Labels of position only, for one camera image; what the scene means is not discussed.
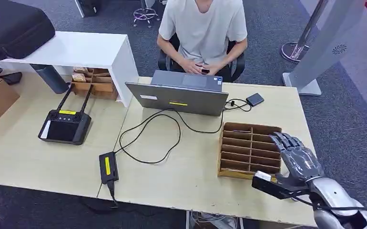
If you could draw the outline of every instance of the yellow sticker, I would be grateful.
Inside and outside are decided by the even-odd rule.
[[[174,102],[170,102],[170,104],[173,104],[173,105],[180,105],[180,106],[187,106],[187,105],[188,105],[188,104],[174,103]]]
[[[105,157],[105,168],[106,168],[106,175],[111,174],[111,165],[109,164],[109,157]]]
[[[59,111],[60,114],[66,114],[66,115],[75,115],[77,112],[75,111]]]

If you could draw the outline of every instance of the white t-shirt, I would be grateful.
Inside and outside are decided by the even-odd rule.
[[[184,58],[213,64],[223,60],[228,41],[247,37],[242,0],[213,0],[209,10],[201,13],[195,0],[168,0],[160,35],[169,40],[175,33]]]

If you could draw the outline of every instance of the wooden organizer box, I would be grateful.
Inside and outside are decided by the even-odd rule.
[[[86,82],[75,82],[73,92],[79,96],[86,96],[91,84],[93,85],[91,95],[101,99],[116,100],[118,92],[113,84],[111,75],[107,69],[89,68],[87,73],[84,73]]]
[[[260,170],[280,173],[281,155],[272,139],[274,126],[224,123],[220,134],[218,176],[252,179]]]

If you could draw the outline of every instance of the gray trash bin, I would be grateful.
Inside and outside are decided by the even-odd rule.
[[[68,84],[52,65],[31,64],[31,66],[56,94],[62,94],[68,90]]]

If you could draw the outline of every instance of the person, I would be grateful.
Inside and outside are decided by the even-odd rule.
[[[169,43],[174,34],[179,50]],[[229,41],[236,41],[227,54]],[[168,0],[157,38],[158,46],[174,63],[171,71],[223,77],[231,82],[229,63],[247,48],[242,0]]]

